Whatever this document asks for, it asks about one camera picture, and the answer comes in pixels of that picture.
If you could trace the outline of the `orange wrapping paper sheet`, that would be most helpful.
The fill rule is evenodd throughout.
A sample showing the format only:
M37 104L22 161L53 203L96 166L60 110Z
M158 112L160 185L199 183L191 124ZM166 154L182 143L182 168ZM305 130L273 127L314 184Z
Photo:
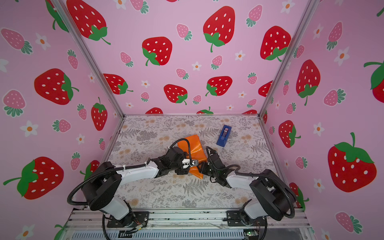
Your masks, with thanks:
M204 153L199 136L193 135L193 136L187 137L186 139L190 143L192 159L198 160L199 164L203 162L207 162L207 157ZM186 141L178 142L178 147L182 149L184 152L187 152L187 153L189 152L188 144ZM189 173L201 180L204 178L204 175L199 172L198 167L191 167Z

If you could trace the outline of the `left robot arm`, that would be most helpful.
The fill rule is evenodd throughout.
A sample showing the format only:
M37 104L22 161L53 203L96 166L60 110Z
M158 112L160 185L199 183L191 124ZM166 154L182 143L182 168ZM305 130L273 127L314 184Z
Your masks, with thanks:
M132 211L125 201L116 196L121 186L139 180L159 178L172 171L188 174L190 168L196 167L198 163L198 160L189 159L187 153L178 147L172 147L165 155L149 159L141 165L117 167L105 162L85 180L81 191L92 211L101 211L120 221Z

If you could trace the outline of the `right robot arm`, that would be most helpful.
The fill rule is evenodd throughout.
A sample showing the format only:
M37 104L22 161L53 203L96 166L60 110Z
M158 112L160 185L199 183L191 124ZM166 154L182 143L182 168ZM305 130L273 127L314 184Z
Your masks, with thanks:
M255 195L239 210L239 219L244 225L252 225L256 219L264 217L276 221L295 217L296 195L273 171L243 173L239 165L225 166L216 150L206 147L206 153L207 162L199 164L199 171L209 176L212 183L251 191Z

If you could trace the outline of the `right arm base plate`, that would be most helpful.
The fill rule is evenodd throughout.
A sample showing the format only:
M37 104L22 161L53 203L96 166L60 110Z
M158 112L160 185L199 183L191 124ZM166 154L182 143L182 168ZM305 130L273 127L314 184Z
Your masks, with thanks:
M240 210L227 211L223 221L227 222L230 227L264 227L266 225L264 217L251 219L244 211Z

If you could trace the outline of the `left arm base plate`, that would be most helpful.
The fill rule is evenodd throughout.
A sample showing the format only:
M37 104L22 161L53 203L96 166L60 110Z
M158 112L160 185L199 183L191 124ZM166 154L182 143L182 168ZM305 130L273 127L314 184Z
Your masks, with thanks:
M134 211L128 213L121 220L116 220L114 217L107 223L108 228L137 228L146 227L149 220L150 212Z

